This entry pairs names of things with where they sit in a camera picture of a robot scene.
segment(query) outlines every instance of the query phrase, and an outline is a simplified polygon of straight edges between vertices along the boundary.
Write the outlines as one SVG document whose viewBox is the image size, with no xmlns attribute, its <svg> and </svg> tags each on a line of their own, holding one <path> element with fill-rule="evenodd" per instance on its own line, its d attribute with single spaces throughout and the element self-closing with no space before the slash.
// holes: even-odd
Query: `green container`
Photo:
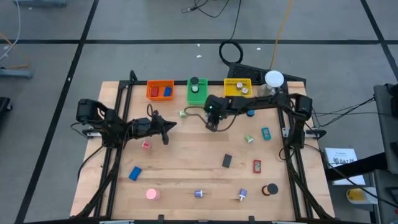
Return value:
<svg viewBox="0 0 398 224">
<path fill-rule="evenodd" d="M 191 81 L 187 81 L 187 101 L 190 105 L 204 105 L 207 99 L 207 78 L 199 78 L 199 92 L 194 93 L 191 91 Z"/>
</svg>

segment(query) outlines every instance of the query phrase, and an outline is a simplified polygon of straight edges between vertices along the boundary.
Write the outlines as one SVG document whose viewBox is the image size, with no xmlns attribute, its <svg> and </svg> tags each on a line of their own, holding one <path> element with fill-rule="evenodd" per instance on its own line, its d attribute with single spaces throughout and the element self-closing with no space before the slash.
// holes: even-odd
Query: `yellow cable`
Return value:
<svg viewBox="0 0 398 224">
<path fill-rule="evenodd" d="M 286 20 L 289 17 L 290 9 L 292 8 L 292 4 L 293 4 L 293 0 L 290 0 L 289 6 L 287 6 L 287 10 L 285 12 L 284 20 L 282 21 L 282 24 L 280 25 L 278 36 L 276 37 L 276 40 L 275 40 L 274 53 L 272 54 L 272 60 L 271 60 L 271 65 L 269 66 L 269 70 L 272 70 L 272 66 L 274 65 L 274 59 L 275 59 L 275 55 L 276 55 L 276 52 L 278 49 L 278 41 L 279 41 L 280 35 L 282 34 L 282 30 L 284 29 Z"/>
<path fill-rule="evenodd" d="M 8 44 L 10 44 L 10 45 L 12 45 L 12 43 L 11 43 L 11 41 L 3 34 L 3 33 L 0 33 L 0 36 L 8 43 Z M 10 66 L 10 67 L 7 67 L 6 69 L 15 69 L 15 68 L 29 68 L 29 64 L 30 64 L 30 60 L 29 60 L 29 58 L 26 56 L 26 55 L 24 55 L 24 54 L 22 54 L 21 52 L 19 52 L 21 55 L 22 55 L 22 57 L 27 61 L 27 65 L 15 65 L 15 66 Z"/>
</svg>

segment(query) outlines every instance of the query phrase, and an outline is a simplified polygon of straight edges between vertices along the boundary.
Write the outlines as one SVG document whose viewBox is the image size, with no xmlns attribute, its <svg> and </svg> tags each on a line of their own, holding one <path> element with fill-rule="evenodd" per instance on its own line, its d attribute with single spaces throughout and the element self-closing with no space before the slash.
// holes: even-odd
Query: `white paper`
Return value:
<svg viewBox="0 0 398 224">
<path fill-rule="evenodd" d="M 341 166 L 350 162 L 357 161 L 354 149 L 342 149 L 342 148 L 325 148 L 326 159 L 333 166 Z M 349 178 L 352 182 L 358 185 L 365 185 L 365 180 L 362 175 Z M 332 182 L 333 185 L 352 185 L 348 180 L 341 179 Z"/>
</svg>

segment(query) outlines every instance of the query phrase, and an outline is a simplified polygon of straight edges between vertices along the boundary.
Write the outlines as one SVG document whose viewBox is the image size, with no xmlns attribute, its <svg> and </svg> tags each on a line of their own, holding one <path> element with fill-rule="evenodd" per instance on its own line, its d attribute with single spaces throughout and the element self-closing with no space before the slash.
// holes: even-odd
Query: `spool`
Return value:
<svg viewBox="0 0 398 224">
<path fill-rule="evenodd" d="M 160 192 L 155 189 L 148 189 L 146 196 L 149 200 L 158 200 L 160 198 Z"/>
<path fill-rule="evenodd" d="M 278 193 L 278 186 L 276 184 L 269 184 L 262 187 L 261 192 L 265 196 L 270 196 Z"/>
</svg>

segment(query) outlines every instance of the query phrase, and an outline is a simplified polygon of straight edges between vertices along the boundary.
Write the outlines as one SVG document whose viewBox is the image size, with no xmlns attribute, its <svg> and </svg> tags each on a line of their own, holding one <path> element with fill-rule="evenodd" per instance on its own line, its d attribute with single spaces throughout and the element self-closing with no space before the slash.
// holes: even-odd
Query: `wooden tabletop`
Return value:
<svg viewBox="0 0 398 224">
<path fill-rule="evenodd" d="M 290 93 L 305 94 L 302 82 L 288 84 Z M 145 85 L 133 86 L 128 120 L 146 117 L 147 104 L 151 103 L 164 119 L 177 125 L 169 131 L 167 146 L 162 144 L 161 136 L 128 142 L 121 158 L 112 219 L 156 220 L 163 214 L 167 220 L 248 220 L 250 215 L 256 220 L 295 220 L 286 164 L 278 158 L 282 136 L 277 110 L 256 110 L 251 118 L 243 114 L 229 130 L 212 133 L 196 116 L 180 118 L 179 112 L 188 106 L 187 87 L 176 85 L 174 88 L 172 101 L 149 101 Z M 114 108 L 117 91 L 118 82 L 104 82 L 99 101 Z M 209 86 L 208 91 L 222 96 L 223 86 Z M 200 109 L 189 112 L 203 114 Z M 222 120 L 219 129 L 227 127 L 231 120 L 232 116 Z M 270 129 L 272 139 L 269 141 L 262 138 L 264 127 Z M 247 134 L 254 137 L 253 144 L 245 142 Z M 144 140 L 152 144 L 148 151 L 141 147 Z M 314 139 L 306 139 L 306 144 L 318 147 Z M 100 138 L 89 140 L 85 157 L 100 145 Z M 71 215 L 80 212 L 98 189 L 104 152 L 82 169 Z M 233 157 L 229 168 L 221 166 L 225 154 Z M 262 161 L 260 174 L 252 172 L 255 159 Z M 309 190 L 326 212 L 334 216 L 319 152 L 306 147 L 302 149 L 302 159 Z M 129 174 L 135 166 L 142 172 L 137 181 L 132 181 Z M 261 188 L 271 183 L 278 186 L 279 192 L 266 197 Z M 146 199 L 149 188 L 160 192 L 159 200 Z M 240 189 L 248 191 L 242 202 L 238 200 Z M 194 190 L 204 190 L 206 195 L 195 198 Z M 302 194 L 299 188 L 297 191 L 301 216 L 305 217 Z M 101 214 L 105 214 L 107 200 L 108 191 L 104 194 Z"/>
</svg>

